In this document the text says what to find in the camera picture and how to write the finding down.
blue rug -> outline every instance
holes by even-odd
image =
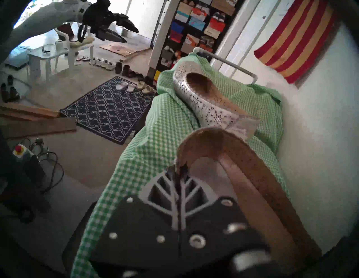
[[[122,145],[155,94],[143,95],[137,88],[131,93],[127,88],[116,90],[119,82],[131,83],[115,76],[60,112],[75,117],[79,126]]]

green checkered fabric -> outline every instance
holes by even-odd
[[[244,85],[224,77],[213,70],[207,60],[195,54],[182,58],[182,61],[199,63],[203,72],[226,97],[247,113],[261,118],[255,136],[248,144],[265,162],[288,195],[275,156],[283,133],[278,92],[258,85]],[[164,71],[159,76],[159,95],[153,99],[146,126],[122,153],[112,178],[94,208],[82,237],[71,277],[98,277],[88,258],[118,202],[128,194],[137,194],[152,177],[171,165],[182,140],[199,128],[194,114],[176,96],[172,79],[174,69]]]

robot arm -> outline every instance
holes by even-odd
[[[126,42],[116,32],[108,29],[110,24],[116,21],[118,26],[123,26],[130,31],[138,33],[138,30],[127,16],[110,12],[109,6],[109,0],[98,0],[94,4],[86,0],[63,0],[63,2],[53,2],[40,8],[20,26],[13,29],[9,38],[0,46],[2,50],[0,62],[3,62],[9,53],[23,41],[46,33],[64,22],[88,25],[91,27],[91,33],[101,40]]]

red and yellow striped towel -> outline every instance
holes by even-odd
[[[254,55],[294,83],[314,63],[335,23],[325,0],[295,0],[269,40]]]

red button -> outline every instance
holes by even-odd
[[[22,152],[22,147],[21,147],[20,145],[17,145],[17,146],[15,147],[15,151],[17,151],[17,152]]]

